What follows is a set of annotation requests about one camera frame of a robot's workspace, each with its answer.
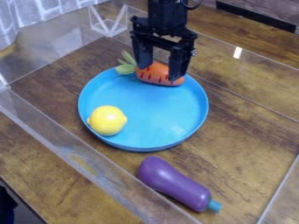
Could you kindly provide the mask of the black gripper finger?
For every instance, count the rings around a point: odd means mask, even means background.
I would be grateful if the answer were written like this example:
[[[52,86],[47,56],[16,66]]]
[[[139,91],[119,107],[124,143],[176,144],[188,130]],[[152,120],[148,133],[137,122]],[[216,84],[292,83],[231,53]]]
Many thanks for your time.
[[[153,63],[153,46],[137,36],[132,36],[132,47],[136,65],[140,69],[145,69]]]
[[[177,43],[172,42],[169,46],[169,77],[168,80],[175,82],[187,72],[191,58],[193,56],[193,39],[183,38]]]

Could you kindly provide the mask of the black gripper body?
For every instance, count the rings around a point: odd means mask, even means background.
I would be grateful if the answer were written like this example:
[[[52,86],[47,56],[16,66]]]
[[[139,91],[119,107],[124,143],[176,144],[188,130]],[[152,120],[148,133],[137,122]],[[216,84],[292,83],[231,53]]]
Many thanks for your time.
[[[187,28],[188,11],[199,4],[189,0],[148,0],[147,17],[129,18],[132,45],[136,52],[151,52],[155,47],[191,52],[198,34]]]

